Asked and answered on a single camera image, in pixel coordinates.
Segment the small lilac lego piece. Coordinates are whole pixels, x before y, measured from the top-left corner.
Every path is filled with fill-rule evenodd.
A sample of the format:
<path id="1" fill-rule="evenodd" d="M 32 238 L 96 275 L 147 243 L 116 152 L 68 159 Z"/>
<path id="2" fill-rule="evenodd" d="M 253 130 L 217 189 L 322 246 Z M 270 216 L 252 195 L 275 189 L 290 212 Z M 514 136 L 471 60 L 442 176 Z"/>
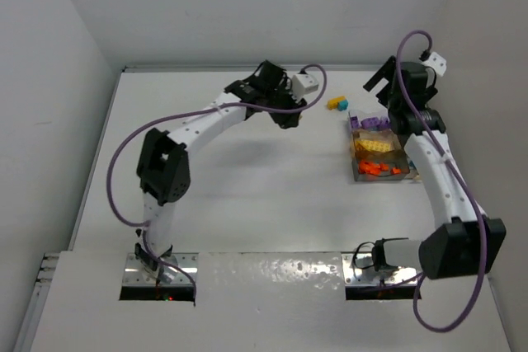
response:
<path id="1" fill-rule="evenodd" d="M 381 117 L 379 118 L 379 123 L 378 123 L 378 127 L 377 129 L 379 131 L 382 131 L 382 130 L 391 130 L 391 123 L 390 123 L 390 120 L 389 118 L 387 117 Z"/>

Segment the yellow and teal lego block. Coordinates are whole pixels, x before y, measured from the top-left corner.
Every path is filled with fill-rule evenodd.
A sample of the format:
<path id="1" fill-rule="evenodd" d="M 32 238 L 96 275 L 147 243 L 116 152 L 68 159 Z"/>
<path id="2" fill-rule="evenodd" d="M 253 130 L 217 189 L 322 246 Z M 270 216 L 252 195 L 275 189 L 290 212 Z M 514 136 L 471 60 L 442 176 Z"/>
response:
<path id="1" fill-rule="evenodd" d="M 349 102 L 344 96 L 334 97 L 327 101 L 328 110 L 344 111 L 347 110 L 348 106 Z"/>

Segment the yellow lego plate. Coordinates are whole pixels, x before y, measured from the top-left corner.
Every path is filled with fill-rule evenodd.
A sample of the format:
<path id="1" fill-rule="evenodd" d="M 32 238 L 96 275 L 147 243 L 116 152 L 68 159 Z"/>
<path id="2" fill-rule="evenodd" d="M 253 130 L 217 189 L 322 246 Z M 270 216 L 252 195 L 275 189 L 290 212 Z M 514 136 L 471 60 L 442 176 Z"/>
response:
<path id="1" fill-rule="evenodd" d="M 366 150 L 369 152 L 378 153 L 388 153 L 393 150 L 393 145 L 391 143 L 370 139 L 357 140 L 356 147 L 358 150 Z"/>

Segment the large orange curved lego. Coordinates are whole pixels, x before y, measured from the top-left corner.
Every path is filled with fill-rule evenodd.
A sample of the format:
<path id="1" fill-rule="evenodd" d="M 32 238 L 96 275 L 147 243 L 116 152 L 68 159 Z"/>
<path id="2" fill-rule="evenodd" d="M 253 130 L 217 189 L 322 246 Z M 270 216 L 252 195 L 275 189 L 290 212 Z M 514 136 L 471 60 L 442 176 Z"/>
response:
<path id="1" fill-rule="evenodd" d="M 358 171 L 360 174 L 380 176 L 382 173 L 386 173 L 389 171 L 389 166 L 385 163 L 361 160 L 358 163 Z"/>

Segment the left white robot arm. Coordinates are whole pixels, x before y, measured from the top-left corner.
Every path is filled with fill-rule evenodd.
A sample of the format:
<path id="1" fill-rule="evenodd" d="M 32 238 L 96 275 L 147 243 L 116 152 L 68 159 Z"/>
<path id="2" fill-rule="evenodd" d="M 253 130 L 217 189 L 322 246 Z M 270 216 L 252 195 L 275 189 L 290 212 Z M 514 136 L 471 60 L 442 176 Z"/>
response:
<path id="1" fill-rule="evenodd" d="M 176 202 L 191 185 L 191 159 L 226 129 L 258 112 L 247 105 L 282 109 L 271 114 L 272 120 L 282 129 L 297 127 L 300 114 L 294 110 L 306 106 L 304 96 L 318 86 L 317 78 L 305 71 L 290 77 L 265 61 L 249 77 L 229 84 L 210 104 L 210 113 L 191 116 L 172 132 L 153 128 L 146 133 L 136 173 L 147 225 L 134 253 L 148 272 L 158 273 L 157 259 L 172 253 L 170 230 Z"/>

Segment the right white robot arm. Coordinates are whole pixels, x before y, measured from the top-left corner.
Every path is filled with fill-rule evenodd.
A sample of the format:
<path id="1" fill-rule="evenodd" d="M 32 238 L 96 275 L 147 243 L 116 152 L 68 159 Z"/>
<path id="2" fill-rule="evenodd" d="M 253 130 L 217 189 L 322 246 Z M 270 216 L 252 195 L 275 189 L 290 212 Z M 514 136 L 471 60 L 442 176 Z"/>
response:
<path id="1" fill-rule="evenodd" d="M 500 218 L 490 218 L 461 186 L 462 177 L 450 155 L 446 126 L 427 103 L 437 93 L 429 84 L 427 66 L 394 56 L 363 86 L 377 94 L 388 111 L 392 131 L 412 160 L 432 208 L 435 231 L 422 241 L 380 239 L 372 249 L 378 271 L 411 267 L 429 279 L 487 274 L 507 234 Z"/>

